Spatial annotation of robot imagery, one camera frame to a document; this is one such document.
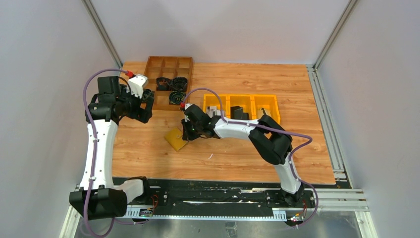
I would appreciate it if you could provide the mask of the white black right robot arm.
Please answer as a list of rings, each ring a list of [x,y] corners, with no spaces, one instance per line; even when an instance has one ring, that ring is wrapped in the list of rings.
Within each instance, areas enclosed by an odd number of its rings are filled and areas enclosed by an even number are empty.
[[[291,158],[292,137],[270,116],[256,120],[227,119],[223,116],[209,116],[195,104],[181,104],[185,117],[182,139],[237,138],[250,141],[259,155],[273,165],[280,178],[280,196],[289,207],[295,207],[303,200],[304,186],[300,181]]]

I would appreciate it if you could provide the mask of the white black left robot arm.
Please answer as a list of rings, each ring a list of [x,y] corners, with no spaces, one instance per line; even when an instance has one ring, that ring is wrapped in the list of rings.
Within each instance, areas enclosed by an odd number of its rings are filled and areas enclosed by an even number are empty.
[[[145,177],[134,177],[115,186],[112,156],[122,118],[147,123],[152,117],[154,95],[145,90],[148,78],[137,74],[121,84],[119,76],[99,77],[98,92],[87,105],[88,151],[78,191],[69,194],[70,205],[88,220],[117,218],[126,214],[129,202],[148,204],[152,198]]]

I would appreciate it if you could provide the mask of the yellow leather card holder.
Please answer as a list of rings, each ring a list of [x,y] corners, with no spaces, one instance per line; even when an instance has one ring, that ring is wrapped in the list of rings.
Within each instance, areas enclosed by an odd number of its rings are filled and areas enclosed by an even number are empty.
[[[164,139],[169,145],[175,150],[179,151],[188,144],[188,141],[183,140],[183,131],[178,127],[171,129],[165,136]]]

